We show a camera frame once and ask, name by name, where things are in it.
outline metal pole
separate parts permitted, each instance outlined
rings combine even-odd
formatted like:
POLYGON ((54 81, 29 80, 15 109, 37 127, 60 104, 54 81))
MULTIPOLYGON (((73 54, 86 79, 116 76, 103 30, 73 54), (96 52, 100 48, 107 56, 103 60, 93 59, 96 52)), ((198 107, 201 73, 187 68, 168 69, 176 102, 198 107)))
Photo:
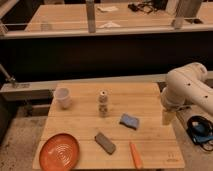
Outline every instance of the metal pole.
POLYGON ((180 0, 178 4, 177 14, 175 19, 172 21, 172 26, 175 29, 180 29, 183 26, 184 16, 190 5, 191 0, 180 0))
POLYGON ((8 72, 6 71, 6 69, 3 67, 3 65, 0 63, 0 71, 5 75, 6 77, 6 81, 9 81, 12 84, 13 88, 17 88, 18 83, 16 81, 16 79, 12 76, 10 76, 8 74, 8 72))
POLYGON ((7 27, 0 20, 0 36, 4 36, 8 32, 7 27))
POLYGON ((96 32, 95 25, 95 4, 94 0, 86 0, 86 9, 87 9, 87 23, 89 33, 96 32))

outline cable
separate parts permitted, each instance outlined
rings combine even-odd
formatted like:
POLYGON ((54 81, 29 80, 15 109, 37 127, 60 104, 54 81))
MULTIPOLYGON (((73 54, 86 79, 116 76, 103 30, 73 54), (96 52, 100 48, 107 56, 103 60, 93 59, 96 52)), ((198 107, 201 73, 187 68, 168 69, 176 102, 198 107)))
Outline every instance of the cable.
POLYGON ((192 116, 187 126, 186 131, 195 145, 200 145, 205 151, 213 151, 213 123, 210 120, 192 116))

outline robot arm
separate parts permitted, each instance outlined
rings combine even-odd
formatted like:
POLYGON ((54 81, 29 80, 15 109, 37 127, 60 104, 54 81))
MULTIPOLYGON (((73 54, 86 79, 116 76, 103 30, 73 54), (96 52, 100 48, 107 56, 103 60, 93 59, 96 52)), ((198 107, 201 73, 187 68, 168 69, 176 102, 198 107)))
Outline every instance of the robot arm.
POLYGON ((177 111, 189 100, 213 115, 213 89, 203 82, 207 69, 200 63, 191 63, 171 70, 166 75, 167 87, 161 93, 161 103, 171 111, 177 111))

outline wooden table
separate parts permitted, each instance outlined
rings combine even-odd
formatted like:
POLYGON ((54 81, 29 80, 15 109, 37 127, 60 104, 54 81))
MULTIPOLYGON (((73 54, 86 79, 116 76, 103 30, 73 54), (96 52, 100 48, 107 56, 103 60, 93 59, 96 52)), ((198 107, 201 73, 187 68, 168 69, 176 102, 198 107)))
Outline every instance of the wooden table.
POLYGON ((71 92, 72 105, 60 109, 53 99, 38 145, 33 168, 39 169, 39 152, 47 139, 58 133, 69 133, 80 145, 76 169, 134 169, 129 141, 135 143, 145 169, 183 168, 184 161, 171 125, 163 126, 160 92, 155 83, 63 83, 71 92), (98 95, 106 90, 109 116, 101 118, 98 95), (137 131, 119 124, 123 113, 140 119, 137 131), (101 131, 116 144, 108 155, 95 141, 101 131))
MULTIPOLYGON (((165 11, 152 12, 149 15, 143 12, 131 12, 128 3, 96 4, 96 27, 100 27, 109 21, 119 24, 121 27, 150 27, 170 26, 174 16, 165 11), (116 6, 118 11, 102 13, 97 7, 116 6)), ((213 24, 213 2, 203 3, 198 13, 204 24, 213 24)), ((40 31, 41 23, 48 23, 52 30, 87 29, 86 6, 84 4, 72 5, 41 5, 25 31, 40 31)))

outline background table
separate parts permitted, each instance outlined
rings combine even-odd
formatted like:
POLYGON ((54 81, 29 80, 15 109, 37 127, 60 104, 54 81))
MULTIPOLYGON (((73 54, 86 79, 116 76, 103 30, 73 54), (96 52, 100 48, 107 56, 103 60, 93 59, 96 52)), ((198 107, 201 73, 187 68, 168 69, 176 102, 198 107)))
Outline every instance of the background table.
POLYGON ((61 110, 53 99, 33 168, 39 169, 39 152, 45 141, 58 133, 69 133, 80 145, 80 160, 76 169, 134 169, 129 141, 136 144, 144 168, 183 168, 184 161, 171 125, 161 124, 160 92, 155 83, 63 83, 71 92, 72 105, 61 110), (109 116, 99 117, 98 95, 108 91, 109 116), (119 124, 123 113, 140 119, 137 131, 119 124), (103 132, 116 144, 108 155, 95 141, 103 132))
MULTIPOLYGON (((150 14, 132 12, 128 9, 128 3, 95 4, 95 15, 97 28, 109 21, 121 27, 170 25, 174 18, 160 10, 150 14), (103 13, 97 9, 110 6, 116 6, 118 11, 103 13)), ((45 21, 52 25, 53 30, 87 29, 86 5, 41 5, 25 30, 39 31, 41 23, 45 21)))

